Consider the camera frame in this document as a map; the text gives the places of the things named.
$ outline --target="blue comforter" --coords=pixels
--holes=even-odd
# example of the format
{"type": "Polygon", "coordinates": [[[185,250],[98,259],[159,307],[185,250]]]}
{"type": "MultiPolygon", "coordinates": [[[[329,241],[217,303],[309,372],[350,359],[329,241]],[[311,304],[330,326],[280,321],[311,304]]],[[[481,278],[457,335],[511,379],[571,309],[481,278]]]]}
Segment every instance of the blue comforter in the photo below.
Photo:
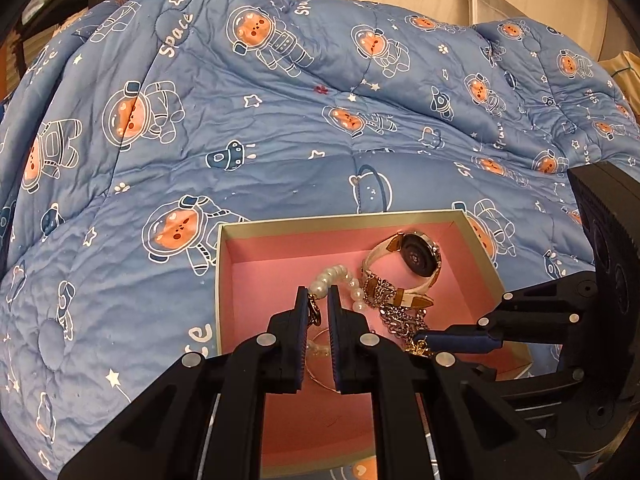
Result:
{"type": "Polygon", "coordinates": [[[533,20],[103,2],[0,124],[2,414],[55,478],[185,350],[214,354],[220,222],[459,209],[513,289],[591,268],[566,170],[638,159],[618,86],[533,20]]]}

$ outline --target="jewelry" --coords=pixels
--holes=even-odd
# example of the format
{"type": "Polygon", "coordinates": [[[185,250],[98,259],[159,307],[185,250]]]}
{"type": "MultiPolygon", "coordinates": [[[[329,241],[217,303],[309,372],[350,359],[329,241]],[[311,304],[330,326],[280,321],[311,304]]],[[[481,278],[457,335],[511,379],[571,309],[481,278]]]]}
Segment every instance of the jewelry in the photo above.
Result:
{"type": "Polygon", "coordinates": [[[439,246],[420,231],[399,232],[386,238],[367,255],[362,263],[362,281],[365,302],[380,311],[380,317],[389,333],[402,338],[406,349],[418,330],[428,329],[424,322],[427,308],[433,300],[427,291],[436,282],[442,269],[439,246]],[[399,251],[407,266],[425,278],[420,285],[405,290],[393,286],[376,275],[370,266],[383,256],[399,251]]]}

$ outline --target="pearl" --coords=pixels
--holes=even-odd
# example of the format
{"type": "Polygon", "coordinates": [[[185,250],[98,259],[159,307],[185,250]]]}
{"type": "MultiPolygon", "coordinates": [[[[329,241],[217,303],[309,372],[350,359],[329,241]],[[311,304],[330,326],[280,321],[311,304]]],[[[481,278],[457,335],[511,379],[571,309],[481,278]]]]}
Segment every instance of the pearl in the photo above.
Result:
{"type": "Polygon", "coordinates": [[[369,305],[362,300],[356,300],[353,302],[353,305],[351,305],[351,309],[354,312],[364,312],[368,308],[369,308],[369,305]]]}
{"type": "Polygon", "coordinates": [[[338,277],[343,280],[344,275],[347,273],[347,267],[345,267],[344,265],[336,265],[334,269],[337,271],[338,277]]]}
{"type": "Polygon", "coordinates": [[[324,270],[324,273],[327,274],[332,280],[335,280],[338,277],[338,273],[333,267],[327,267],[324,270]]]}
{"type": "Polygon", "coordinates": [[[321,272],[320,274],[318,274],[318,277],[316,278],[316,281],[317,282],[323,282],[323,283],[326,283],[327,285],[329,285],[332,282],[332,279],[326,272],[321,272]]]}
{"type": "Polygon", "coordinates": [[[349,283],[347,283],[347,286],[351,290],[355,290],[356,288],[360,288],[360,282],[358,281],[357,278],[352,278],[351,281],[349,283]]]}
{"type": "Polygon", "coordinates": [[[329,288],[325,282],[312,282],[308,290],[309,294],[321,300],[326,297],[329,288]]]}
{"type": "Polygon", "coordinates": [[[364,300],[364,290],[362,290],[360,287],[358,288],[354,288],[351,291],[351,299],[352,300],[364,300]]]}

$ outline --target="paw print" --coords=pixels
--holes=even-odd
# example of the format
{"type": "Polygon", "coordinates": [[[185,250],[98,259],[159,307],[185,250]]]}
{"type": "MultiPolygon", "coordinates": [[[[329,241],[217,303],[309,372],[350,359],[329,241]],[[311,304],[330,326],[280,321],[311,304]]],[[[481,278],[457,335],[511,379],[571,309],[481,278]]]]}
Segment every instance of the paw print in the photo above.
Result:
{"type": "Polygon", "coordinates": [[[125,191],[128,191],[130,187],[131,186],[128,186],[124,182],[121,182],[117,186],[114,186],[113,190],[116,192],[116,194],[124,193],[125,191]]]}

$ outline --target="metal screw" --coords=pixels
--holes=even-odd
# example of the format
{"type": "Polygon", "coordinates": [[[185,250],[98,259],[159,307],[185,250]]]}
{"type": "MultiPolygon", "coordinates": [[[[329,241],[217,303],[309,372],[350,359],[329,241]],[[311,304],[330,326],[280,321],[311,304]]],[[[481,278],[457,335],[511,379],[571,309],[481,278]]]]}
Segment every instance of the metal screw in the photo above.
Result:
{"type": "Polygon", "coordinates": [[[380,338],[376,334],[369,332],[360,336],[360,342],[364,346],[375,346],[380,342],[380,338]]]}
{"type": "Polygon", "coordinates": [[[200,364],[202,357],[197,352],[189,352],[182,356],[182,366],[186,368],[194,368],[200,364]]]}
{"type": "Polygon", "coordinates": [[[456,358],[453,357],[453,355],[449,352],[440,352],[438,355],[436,355],[436,362],[440,366],[448,368],[454,365],[454,363],[456,362],[456,358]]]}
{"type": "Polygon", "coordinates": [[[276,342],[276,336],[265,332],[264,334],[260,334],[255,340],[260,346],[271,346],[276,342]]]}

